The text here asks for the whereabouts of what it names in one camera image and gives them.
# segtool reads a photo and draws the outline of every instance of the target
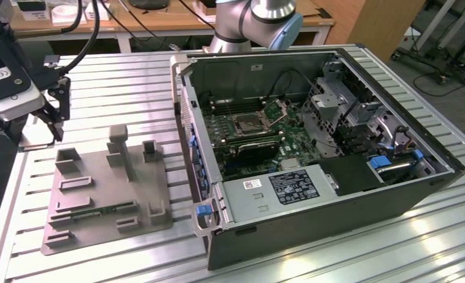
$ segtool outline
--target wooden table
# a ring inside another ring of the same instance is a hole
[[[193,7],[193,0],[185,0],[186,4]],[[170,0],[167,9],[146,12],[129,5],[130,10],[143,22],[143,25],[154,31],[161,37],[190,36],[190,35],[213,35],[214,31],[202,23],[195,15],[193,15],[178,0]],[[125,11],[118,1],[111,1],[111,11],[122,24],[131,30],[137,37],[151,37],[151,34],[139,26],[135,19]],[[322,18],[320,15],[309,15],[305,17],[304,28],[301,32],[313,32],[313,45],[322,45],[326,41],[330,27],[336,21]],[[15,31],[29,31],[34,29],[53,28],[51,20],[47,21],[26,21],[23,15],[15,7],[15,15],[11,21]],[[53,37],[39,37],[26,39],[27,41],[55,41],[55,40],[85,40],[91,36],[94,21],[87,20],[87,24],[81,25],[74,32]],[[111,19],[101,22],[101,33],[98,38],[118,39],[122,53],[131,53],[130,38],[131,35],[123,27]]]

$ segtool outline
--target warning label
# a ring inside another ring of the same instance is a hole
[[[270,176],[274,192],[284,205],[320,196],[306,170]]]

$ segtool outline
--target aluminum extrusion table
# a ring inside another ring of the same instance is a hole
[[[465,164],[462,132],[366,49],[342,46]],[[400,218],[207,271],[187,210],[191,193],[170,95],[173,54],[86,57],[70,74],[73,119],[57,146],[99,150],[109,126],[121,123],[129,125],[130,144],[155,139],[165,147],[173,228],[43,256],[57,148],[19,153],[0,209],[0,282],[465,282],[465,177]],[[61,65],[71,59],[63,57]]]

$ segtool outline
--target blue latch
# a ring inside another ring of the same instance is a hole
[[[424,158],[424,153],[420,149],[414,150],[414,157],[417,160]]]
[[[392,165],[389,158],[384,155],[372,158],[372,166],[374,169]]]
[[[207,215],[211,215],[213,209],[211,209],[211,205],[201,205],[195,208],[195,213],[198,214],[198,217],[203,217]]]
[[[189,142],[189,145],[190,146],[194,146],[194,143],[195,143],[195,135],[191,136],[191,140]]]

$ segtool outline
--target white box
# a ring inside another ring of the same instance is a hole
[[[53,25],[63,27],[71,25],[75,21],[78,6],[62,5],[53,9]],[[85,12],[82,12],[81,25],[87,24]]]
[[[405,36],[402,37],[401,43],[398,44],[398,47],[410,50],[421,35],[422,34],[420,33],[420,31],[417,31],[413,27],[409,27]]]
[[[101,21],[110,21],[110,14],[107,10],[103,8],[103,5],[98,3],[98,10],[99,10],[99,20]],[[93,9],[93,3],[87,5],[86,8],[86,18],[91,21],[94,21],[94,9]]]

